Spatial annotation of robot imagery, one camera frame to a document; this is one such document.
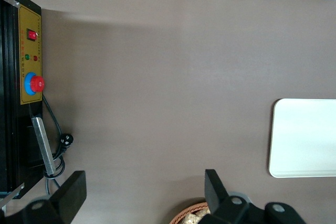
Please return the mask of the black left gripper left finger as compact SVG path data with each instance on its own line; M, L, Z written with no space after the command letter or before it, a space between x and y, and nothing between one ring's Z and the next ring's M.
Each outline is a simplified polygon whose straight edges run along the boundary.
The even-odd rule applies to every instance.
M86 198L86 172L77 170L49 198L28 204L23 223L71 223Z

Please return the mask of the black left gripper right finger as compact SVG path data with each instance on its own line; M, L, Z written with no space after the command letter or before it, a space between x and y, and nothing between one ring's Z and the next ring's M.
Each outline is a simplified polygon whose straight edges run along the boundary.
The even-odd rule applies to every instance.
M200 223L305 223L288 204L269 202L261 209L240 195L230 195L214 169L205 170L204 194L210 213Z

